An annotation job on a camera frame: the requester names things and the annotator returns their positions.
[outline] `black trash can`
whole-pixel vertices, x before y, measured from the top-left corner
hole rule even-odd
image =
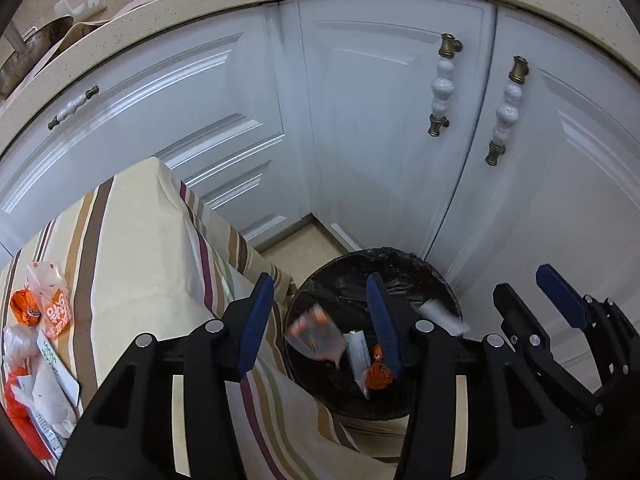
[[[330,261],[309,276],[295,295],[285,318],[285,330],[304,312],[318,303],[342,333],[363,330],[369,351],[377,344],[366,300],[367,276],[379,272],[392,296],[409,301],[418,309],[436,298],[456,316],[460,306],[443,277],[414,254],[393,248],[367,249]],[[353,379],[347,357],[339,369],[329,361],[313,361],[285,345],[285,359],[293,380],[334,413],[389,420],[409,414],[414,381],[394,380],[382,390],[370,390],[367,400]]]

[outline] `kitchen cabinet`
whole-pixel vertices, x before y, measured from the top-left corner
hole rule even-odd
[[[465,163],[484,92],[494,7],[482,0],[300,0],[318,215],[350,250],[424,256]],[[441,34],[448,128],[428,134]]]
[[[530,73],[517,114],[507,110],[505,152],[489,166],[514,56],[528,60]],[[534,275],[552,264],[581,294],[609,297],[640,320],[638,83],[575,36],[500,9],[478,128],[427,259],[452,286],[471,336],[500,333],[492,291],[508,282],[552,337],[556,360],[597,387],[586,340]]]
[[[3,156],[0,211],[24,243],[88,190],[158,155],[257,244],[301,218],[288,142],[264,9],[238,10],[145,41],[71,85]]]
[[[9,263],[9,260],[11,258],[11,253],[6,250],[4,245],[0,244],[0,266],[5,266],[7,263]]]

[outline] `tablecloth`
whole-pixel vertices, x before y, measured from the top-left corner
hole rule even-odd
[[[87,193],[16,254],[0,273],[3,326],[16,323],[9,299],[24,286],[32,261],[57,262],[64,269],[74,323],[54,346],[81,385],[79,413],[137,334],[151,332],[159,340],[188,334],[214,314],[221,316],[232,300],[248,296],[260,273],[268,272],[277,305],[258,359],[245,380],[226,385],[248,478],[393,478],[393,465],[360,453],[341,423],[289,379],[282,319],[296,290],[290,276],[252,249],[158,159],[144,160]],[[176,469],[186,474],[181,386],[176,377],[174,455]]]

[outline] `orange candy wrapper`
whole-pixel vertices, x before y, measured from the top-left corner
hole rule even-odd
[[[58,266],[33,262],[27,266],[27,288],[33,293],[47,326],[47,337],[57,338],[71,321],[66,281]]]
[[[373,347],[373,362],[367,373],[367,388],[381,390],[386,388],[394,380],[391,370],[382,362],[382,347],[378,344]]]
[[[9,305],[19,323],[36,326],[40,322],[38,303],[29,289],[16,290],[11,296]]]

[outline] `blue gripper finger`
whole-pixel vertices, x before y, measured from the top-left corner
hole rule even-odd
[[[263,272],[254,286],[250,299],[254,304],[246,318],[239,339],[236,371],[241,376],[254,367],[255,359],[258,356],[264,329],[273,305],[273,278]]]
[[[378,343],[382,347],[385,365],[395,378],[402,375],[402,358],[400,356],[400,339],[398,331],[391,319],[389,309],[386,304],[388,292],[380,278],[375,272],[367,278],[367,307],[376,330]]]
[[[586,302],[551,265],[538,267],[536,283],[569,325],[581,330],[585,330],[590,325]]]

